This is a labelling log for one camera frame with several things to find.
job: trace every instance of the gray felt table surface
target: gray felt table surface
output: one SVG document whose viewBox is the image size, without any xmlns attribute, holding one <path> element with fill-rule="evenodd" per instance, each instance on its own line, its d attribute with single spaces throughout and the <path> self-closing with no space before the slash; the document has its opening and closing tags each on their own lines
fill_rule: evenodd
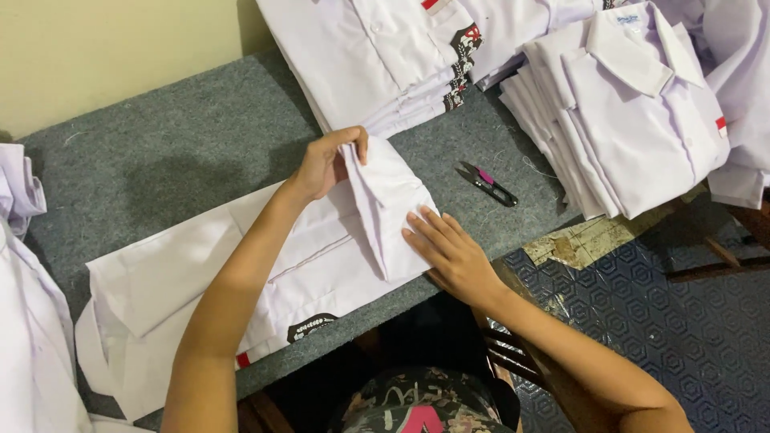
<svg viewBox="0 0 770 433">
<path fill-rule="evenodd" d="M 551 169 L 497 100 L 470 89 L 465 106 L 390 142 L 490 258 L 576 216 L 564 211 Z M 80 133 L 66 141 L 73 134 Z M 34 160 L 49 211 L 27 244 L 50 269 L 76 320 L 90 298 L 84 263 L 222 203 L 283 180 L 320 130 L 277 51 L 232 62 L 18 140 Z M 518 196 L 501 206 L 453 170 L 477 164 Z M 238 371 L 244 397 L 351 341 L 437 292 L 417 278 Z M 91 412 L 122 418 L 115 401 L 79 389 Z M 156 430 L 162 411 L 136 422 Z"/>
</svg>

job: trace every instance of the scissors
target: scissors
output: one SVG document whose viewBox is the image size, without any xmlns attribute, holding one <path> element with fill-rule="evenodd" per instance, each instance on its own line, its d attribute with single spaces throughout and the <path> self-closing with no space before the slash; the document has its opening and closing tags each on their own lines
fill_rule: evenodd
<svg viewBox="0 0 770 433">
<path fill-rule="evenodd" d="M 494 179 L 492 179 L 492 176 L 487 174 L 487 172 L 476 166 L 472 166 L 465 161 L 460 161 L 460 164 L 462 164 L 463 167 L 465 167 L 465 170 L 467 170 L 465 171 L 455 167 L 454 169 L 457 170 L 460 176 L 464 177 L 468 182 L 474 184 L 479 190 L 482 190 L 492 196 L 495 200 L 502 203 L 503 206 L 513 207 L 519 203 L 519 199 L 516 198 L 515 195 L 509 193 L 508 190 L 500 186 L 499 183 L 496 183 Z"/>
</svg>

